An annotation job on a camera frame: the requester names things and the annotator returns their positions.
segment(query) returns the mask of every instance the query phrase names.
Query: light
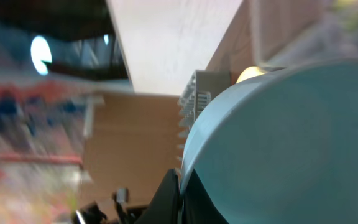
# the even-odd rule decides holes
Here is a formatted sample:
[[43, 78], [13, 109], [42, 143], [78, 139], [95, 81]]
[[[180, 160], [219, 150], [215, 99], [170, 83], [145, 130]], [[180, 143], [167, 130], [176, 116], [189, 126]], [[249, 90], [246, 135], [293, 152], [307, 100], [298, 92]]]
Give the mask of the light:
[[77, 214], [77, 217], [78, 217], [78, 220], [80, 221], [80, 224], [86, 224], [85, 220], [84, 220], [84, 217], [82, 217], [82, 214], [78, 210], [75, 210], [75, 213]]
[[258, 75], [263, 75], [265, 72], [261, 71], [261, 69], [259, 69], [258, 67], [256, 66], [251, 66], [251, 67], [248, 67], [247, 69], [245, 69], [240, 77], [237, 79], [236, 83], [239, 83], [239, 82], [242, 82], [244, 80], [247, 80], [249, 78], [252, 78], [252, 77], [255, 77], [255, 76], [258, 76]]
[[109, 44], [109, 35], [108, 35], [108, 34], [105, 34], [105, 35], [103, 36], [103, 39], [104, 39], [104, 43], [105, 43], [106, 45], [108, 45], [108, 44]]
[[52, 63], [52, 54], [44, 37], [38, 35], [31, 43], [31, 59], [40, 75], [48, 75], [48, 68], [43, 62]]

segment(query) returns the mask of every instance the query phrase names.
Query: beige wall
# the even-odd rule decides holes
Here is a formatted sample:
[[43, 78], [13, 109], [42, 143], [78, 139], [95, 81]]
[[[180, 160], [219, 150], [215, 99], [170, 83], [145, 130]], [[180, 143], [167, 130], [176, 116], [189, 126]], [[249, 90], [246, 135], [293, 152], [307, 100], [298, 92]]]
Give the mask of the beige wall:
[[119, 187], [129, 188], [130, 203], [147, 204], [166, 171], [180, 167], [178, 98], [105, 95], [104, 100], [84, 155], [94, 182], [83, 184], [80, 205], [106, 201]]

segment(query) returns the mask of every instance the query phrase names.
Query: white wall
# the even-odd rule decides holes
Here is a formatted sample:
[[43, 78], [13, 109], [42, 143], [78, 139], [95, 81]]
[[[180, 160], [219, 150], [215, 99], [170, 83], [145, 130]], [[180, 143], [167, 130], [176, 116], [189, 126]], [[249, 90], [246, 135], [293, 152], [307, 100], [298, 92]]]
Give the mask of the white wall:
[[137, 93], [180, 95], [205, 69], [241, 0], [108, 0]]

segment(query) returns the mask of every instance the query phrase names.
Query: wooden panel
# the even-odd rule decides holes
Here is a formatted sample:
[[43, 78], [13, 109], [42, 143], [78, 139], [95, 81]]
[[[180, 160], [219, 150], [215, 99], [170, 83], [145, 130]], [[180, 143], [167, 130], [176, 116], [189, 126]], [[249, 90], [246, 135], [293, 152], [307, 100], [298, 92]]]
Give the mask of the wooden panel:
[[84, 168], [93, 183], [84, 183], [80, 205], [97, 200], [116, 217], [106, 199], [127, 187], [131, 204], [148, 204], [168, 169], [180, 167], [175, 158], [183, 151], [177, 144], [178, 98], [105, 95], [97, 107], [93, 137], [86, 142]]
[[254, 64], [250, 25], [249, 0], [244, 0], [206, 67], [207, 70], [229, 70], [232, 83], [235, 83], [241, 72]]
[[260, 4], [260, 48], [262, 58], [271, 58], [284, 45], [288, 36], [288, 26], [283, 25], [283, 17], [289, 10], [283, 11], [282, 1], [257, 0]]
[[315, 23], [322, 15], [321, 1], [288, 0], [291, 36], [287, 43], [299, 35], [305, 28]]

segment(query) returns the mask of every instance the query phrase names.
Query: ceiling light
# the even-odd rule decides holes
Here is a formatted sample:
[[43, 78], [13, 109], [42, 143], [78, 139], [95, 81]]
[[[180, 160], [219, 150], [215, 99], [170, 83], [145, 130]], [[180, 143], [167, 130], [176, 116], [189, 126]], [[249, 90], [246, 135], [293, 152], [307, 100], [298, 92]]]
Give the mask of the ceiling light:
[[109, 35], [108, 35], [108, 34], [105, 34], [105, 35], [103, 36], [103, 39], [104, 39], [104, 43], [105, 43], [106, 45], [108, 45], [108, 44], [109, 44]]
[[48, 68], [43, 62], [52, 63], [52, 54], [44, 37], [38, 35], [31, 43], [31, 59], [40, 75], [48, 75]]

